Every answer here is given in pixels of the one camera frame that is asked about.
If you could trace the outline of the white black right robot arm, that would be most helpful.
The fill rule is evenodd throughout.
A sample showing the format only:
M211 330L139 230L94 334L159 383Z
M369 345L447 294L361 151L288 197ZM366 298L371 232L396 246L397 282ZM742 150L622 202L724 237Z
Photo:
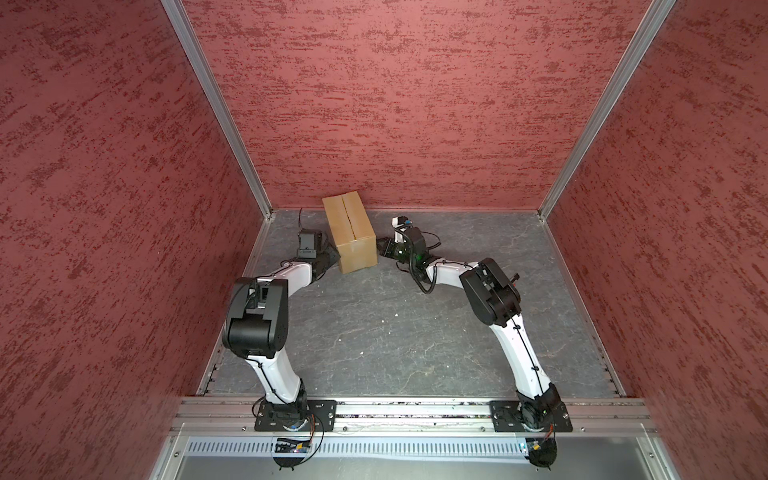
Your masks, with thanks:
M571 418L557 387L545 373L528 338L515 281L497 262L452 261L434 256L416 230L376 240L378 254L392 259L424 294L438 286L462 290L476 318L489 327L513 373L517 400L491 404L501 431L570 432Z

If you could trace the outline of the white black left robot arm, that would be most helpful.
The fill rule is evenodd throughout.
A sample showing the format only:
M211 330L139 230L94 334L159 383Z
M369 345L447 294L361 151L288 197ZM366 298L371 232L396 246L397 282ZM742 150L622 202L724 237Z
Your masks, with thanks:
M333 246L322 246L314 255L284 260L267 275L243 277L234 284L223 345L254 370L264 401L280 419L299 422L309 414L303 381L285 352L289 299L321 279L338 259Z

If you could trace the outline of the brown cardboard express box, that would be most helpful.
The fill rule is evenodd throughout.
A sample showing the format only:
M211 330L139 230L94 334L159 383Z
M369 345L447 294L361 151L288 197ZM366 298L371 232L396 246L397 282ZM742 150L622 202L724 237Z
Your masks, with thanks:
M339 268L349 274L378 263L376 235L357 191L322 199Z

